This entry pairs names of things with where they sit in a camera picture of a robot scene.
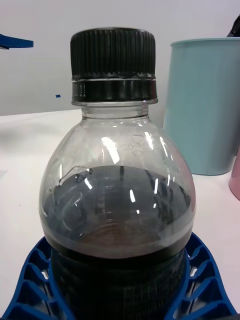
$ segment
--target black bottle cap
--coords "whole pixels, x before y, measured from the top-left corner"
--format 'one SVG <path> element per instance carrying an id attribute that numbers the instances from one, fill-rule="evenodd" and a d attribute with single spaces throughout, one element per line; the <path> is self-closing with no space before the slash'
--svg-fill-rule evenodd
<path id="1" fill-rule="evenodd" d="M 71 38 L 72 103 L 157 99 L 155 38 L 144 30 L 98 28 Z"/>

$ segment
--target blue object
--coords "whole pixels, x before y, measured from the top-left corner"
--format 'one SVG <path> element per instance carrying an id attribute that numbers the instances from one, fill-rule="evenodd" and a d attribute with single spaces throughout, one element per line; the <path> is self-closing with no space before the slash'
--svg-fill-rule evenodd
<path id="1" fill-rule="evenodd" d="M 32 48 L 33 46 L 34 42 L 31 40 L 19 39 L 0 34 L 0 47 L 3 49 Z"/>
<path id="2" fill-rule="evenodd" d="M 193 174 L 226 173 L 240 144 L 240 38 L 171 46 L 164 129 Z"/>
<path id="3" fill-rule="evenodd" d="M 164 319 L 210 320 L 237 314 L 210 251 L 195 234 L 185 254 L 183 285 Z M 42 238 L 23 265 L 4 319 L 75 320 L 57 288 L 50 258 L 51 247 Z"/>

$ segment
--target clear plastic bottle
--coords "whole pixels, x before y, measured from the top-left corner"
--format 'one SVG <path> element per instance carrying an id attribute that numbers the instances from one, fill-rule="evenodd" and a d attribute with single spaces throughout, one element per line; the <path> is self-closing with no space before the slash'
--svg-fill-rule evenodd
<path id="1" fill-rule="evenodd" d="M 155 39 L 125 28 L 71 39 L 82 120 L 52 155 L 39 212 L 77 319 L 159 319 L 179 288 L 196 208 L 192 175 L 149 119 Z"/>

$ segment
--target dark liquid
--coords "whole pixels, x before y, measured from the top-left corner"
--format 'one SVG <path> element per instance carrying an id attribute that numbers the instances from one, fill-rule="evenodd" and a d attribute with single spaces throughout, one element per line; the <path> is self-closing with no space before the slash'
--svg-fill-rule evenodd
<path id="1" fill-rule="evenodd" d="M 161 319 L 184 273 L 190 206 L 177 183 L 134 167 L 95 167 L 56 186 L 43 226 L 77 319 Z"/>

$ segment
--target liquid surface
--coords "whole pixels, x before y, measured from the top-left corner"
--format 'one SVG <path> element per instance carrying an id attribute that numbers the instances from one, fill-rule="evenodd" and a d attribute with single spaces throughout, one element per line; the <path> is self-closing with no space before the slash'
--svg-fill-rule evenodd
<path id="1" fill-rule="evenodd" d="M 181 186 L 129 166 L 99 166 L 75 174 L 55 187 L 43 209 L 47 239 L 109 259 L 174 246 L 191 232 L 193 221 L 190 196 Z"/>

